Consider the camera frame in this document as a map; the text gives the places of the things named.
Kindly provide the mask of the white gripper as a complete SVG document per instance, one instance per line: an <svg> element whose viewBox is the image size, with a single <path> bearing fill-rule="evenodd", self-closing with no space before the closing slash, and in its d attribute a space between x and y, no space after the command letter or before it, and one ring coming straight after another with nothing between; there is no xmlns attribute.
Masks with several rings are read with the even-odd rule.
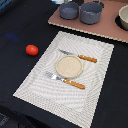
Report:
<svg viewBox="0 0 128 128"><path fill-rule="evenodd" d="M65 3L65 2L70 2L72 0L51 0L51 1L54 4L62 4L62 3Z"/></svg>

